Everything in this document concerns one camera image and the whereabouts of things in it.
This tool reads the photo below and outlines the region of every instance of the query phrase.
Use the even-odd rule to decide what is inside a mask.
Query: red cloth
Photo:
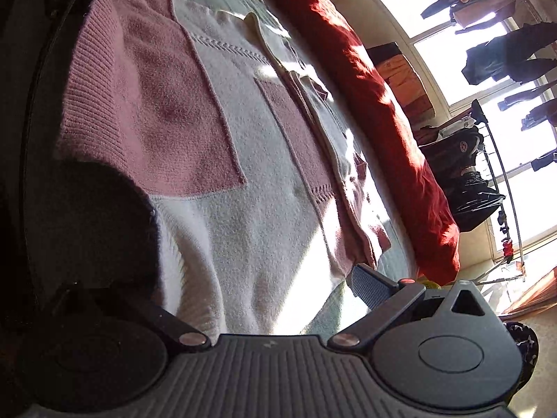
[[[408,119],[360,39],[330,0],[274,0],[342,91],[381,164],[421,275],[438,284],[459,270],[458,227],[414,141]]]

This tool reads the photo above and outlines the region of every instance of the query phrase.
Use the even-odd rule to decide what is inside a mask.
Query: circular disc cover
[[[486,323],[493,324],[460,315],[395,327],[375,343],[371,364],[388,386],[426,406],[472,410],[500,402],[514,390],[522,359],[500,322],[495,329]]]
[[[167,358],[164,343],[149,329],[81,315],[56,319],[30,334],[18,370],[40,405],[93,412],[143,393],[161,376]]]

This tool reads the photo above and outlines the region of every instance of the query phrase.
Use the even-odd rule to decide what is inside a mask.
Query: pink and white sweater
[[[162,306],[208,334],[301,331],[389,247],[369,169],[288,39],[188,0],[93,0],[56,147],[149,197]]]

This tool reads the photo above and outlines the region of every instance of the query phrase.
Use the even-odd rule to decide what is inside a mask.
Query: window pane
[[[499,107],[497,106],[497,103],[501,102],[505,97],[521,91],[530,90],[534,87],[534,83],[527,83],[518,89],[509,91],[503,96],[482,105],[507,171],[515,169],[524,163],[529,163],[537,157],[555,149],[557,146],[551,126],[547,121],[525,130],[524,132],[521,131],[522,119],[525,118],[534,107],[542,104],[541,97],[531,101],[517,103],[507,111],[499,111]],[[480,132],[485,136],[486,152],[489,153],[489,159],[491,160],[495,176],[499,176],[502,174],[502,170],[497,155],[495,154],[491,138],[487,136],[487,129],[485,127],[481,128]],[[484,156],[479,155],[477,159],[478,171],[481,171],[482,176],[486,179],[491,179],[491,174],[489,174]]]
[[[557,206],[555,205],[557,164],[552,163],[539,171],[529,169],[511,178],[509,183],[515,200],[520,235],[523,241],[536,237],[557,225]],[[503,205],[507,213],[513,246],[518,247],[511,200],[508,197],[505,182],[499,184],[499,190],[503,195],[507,195]],[[491,224],[494,228],[497,250],[501,250],[503,249],[501,240],[504,236],[503,233],[499,232],[497,212],[491,216]]]
[[[477,86],[468,84],[462,75],[462,70],[466,65],[466,50],[507,33],[501,23],[485,30],[455,34],[458,29],[460,28],[456,26],[449,27],[441,33],[415,44],[449,105],[479,91],[484,91],[495,84],[492,78]]]
[[[450,20],[449,8],[422,19],[420,15],[435,0],[381,0],[393,17],[399,22],[408,37],[413,38]]]

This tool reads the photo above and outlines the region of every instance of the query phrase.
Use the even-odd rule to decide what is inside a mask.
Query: black cable
[[[19,232],[21,237],[21,253],[24,261],[26,262],[28,268],[29,263],[29,251],[27,247],[27,232],[25,225],[25,198],[26,198],[26,185],[27,185],[27,153],[29,150],[29,138],[31,133],[31,122],[35,97],[37,95],[38,84],[42,78],[43,70],[48,60],[48,56],[52,52],[52,47],[54,46],[62,26],[68,14],[70,13],[73,5],[77,0],[65,0],[63,4],[60,5],[60,9],[57,11],[55,19],[52,21],[50,28],[48,29],[47,37],[44,44],[41,47],[35,68],[33,71],[33,77],[31,79],[31,84],[29,87],[29,93],[27,93],[27,103],[25,108],[25,114],[23,117],[23,129],[21,133],[21,146],[19,151]]]

